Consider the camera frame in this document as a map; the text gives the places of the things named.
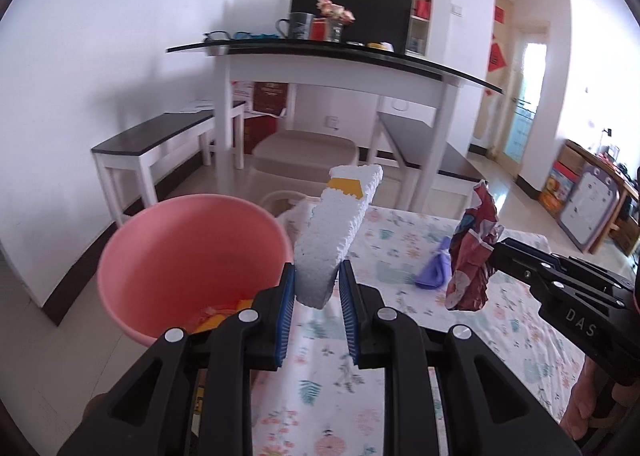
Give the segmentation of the person's right hand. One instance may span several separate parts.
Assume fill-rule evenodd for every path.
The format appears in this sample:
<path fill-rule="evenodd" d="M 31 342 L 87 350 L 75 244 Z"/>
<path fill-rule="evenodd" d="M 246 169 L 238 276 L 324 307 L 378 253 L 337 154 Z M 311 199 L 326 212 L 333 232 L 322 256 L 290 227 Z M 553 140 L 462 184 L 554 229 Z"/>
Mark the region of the person's right hand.
<path fill-rule="evenodd" d="M 587 432 L 589 418 L 597 404 L 596 370 L 598 365 L 585 358 L 582 370 L 570 391 L 570 401 L 560 421 L 561 428 L 574 441 Z"/>

